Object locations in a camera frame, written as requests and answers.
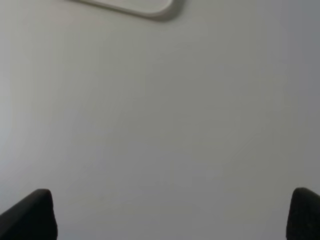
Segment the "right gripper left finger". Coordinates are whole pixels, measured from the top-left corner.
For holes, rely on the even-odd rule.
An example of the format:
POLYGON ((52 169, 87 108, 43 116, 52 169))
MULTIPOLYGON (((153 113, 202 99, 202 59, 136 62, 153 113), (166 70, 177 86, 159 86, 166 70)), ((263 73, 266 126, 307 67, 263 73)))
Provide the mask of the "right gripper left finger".
POLYGON ((37 189, 0 215, 2 240, 56 240, 52 193, 37 189))

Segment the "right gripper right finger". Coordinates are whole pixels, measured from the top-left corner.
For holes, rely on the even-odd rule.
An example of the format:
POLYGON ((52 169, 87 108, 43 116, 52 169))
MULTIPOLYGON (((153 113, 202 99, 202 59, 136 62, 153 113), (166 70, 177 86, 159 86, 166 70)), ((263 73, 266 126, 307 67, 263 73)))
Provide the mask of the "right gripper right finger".
POLYGON ((320 239, 320 196, 308 188, 299 187, 292 193, 286 239, 320 239))

